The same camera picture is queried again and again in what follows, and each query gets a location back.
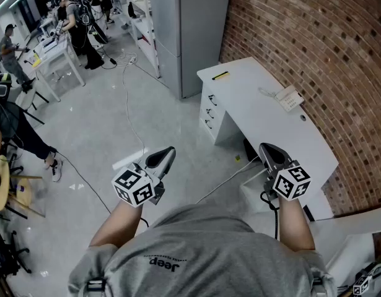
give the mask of drawer handle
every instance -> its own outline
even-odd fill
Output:
[[[208,125],[208,122],[209,122],[209,120],[205,120],[205,124],[207,125],[207,127],[209,127],[210,129],[212,129],[212,128]]]
[[[212,98],[214,98],[214,97],[215,97],[215,95],[209,95],[209,96],[208,96],[208,98],[209,98],[209,100],[212,102],[212,104],[213,104],[214,106],[217,106],[217,104],[214,103],[213,100],[212,100]]]
[[[214,117],[211,116],[211,115],[209,114],[209,112],[210,112],[212,109],[206,109],[206,110],[207,110],[207,114],[211,117],[211,119],[214,119]]]

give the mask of gray refrigerator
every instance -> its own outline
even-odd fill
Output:
[[[201,92],[196,72],[219,61],[229,0],[151,0],[161,77],[181,99]]]

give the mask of white table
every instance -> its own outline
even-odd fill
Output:
[[[34,50],[39,55],[41,63],[38,66],[33,67],[32,72],[38,72],[37,76],[39,76],[40,80],[46,85],[47,89],[54,96],[54,98],[56,98],[57,101],[61,101],[61,99],[59,99],[59,97],[54,92],[54,90],[50,87],[50,85],[48,85],[48,82],[45,79],[45,77],[47,77],[46,76],[47,74],[54,72],[54,71],[57,71],[58,69],[65,66],[66,64],[69,64],[73,70],[73,73],[76,75],[78,81],[80,82],[80,84],[82,86],[85,85],[82,77],[80,76],[79,72],[77,71],[76,66],[74,65],[74,63],[73,63],[73,61],[72,61],[72,59],[68,53],[68,50],[71,50],[71,52],[74,56],[74,60],[76,61],[76,63],[79,66],[81,66],[80,60],[77,57],[76,53],[74,52],[72,43],[68,40],[68,37],[66,35],[61,35],[59,37],[58,45],[53,47],[52,49],[50,49],[47,52],[44,52],[41,43],[39,43],[34,48]],[[58,59],[61,55],[63,55],[62,61],[53,62],[55,59]],[[33,56],[33,50],[30,52],[29,56]],[[41,71],[42,68],[45,68],[46,73],[44,73],[44,75],[43,75],[43,72]]]
[[[230,75],[212,80],[225,71]],[[274,98],[259,91],[262,87],[269,93],[279,92],[283,87],[253,58],[210,67],[197,74],[204,83],[200,123],[212,140],[218,143],[240,130],[256,152],[263,142],[285,150],[313,179],[310,189],[299,198],[305,206],[321,191],[338,161],[303,109],[298,106],[287,113]]]
[[[49,26],[50,24],[53,24],[54,25],[54,22],[55,22],[55,19],[54,18],[47,18],[43,21],[43,23],[40,24],[40,28],[44,34],[45,37],[49,37],[50,35],[48,34],[48,32],[46,31],[46,27]]]

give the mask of curved brick wall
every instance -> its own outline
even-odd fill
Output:
[[[339,161],[333,213],[381,206],[381,0],[230,0],[221,61],[248,56],[305,97]]]

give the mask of white sneaker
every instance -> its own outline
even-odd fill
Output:
[[[55,158],[56,153],[50,152],[50,154],[53,156],[53,158]],[[44,161],[44,169],[48,170],[49,168],[50,168],[49,164],[47,164],[47,162]]]
[[[55,167],[51,167],[53,170],[53,181],[57,182],[61,179],[61,170],[62,170],[62,159],[55,158],[57,165]]]

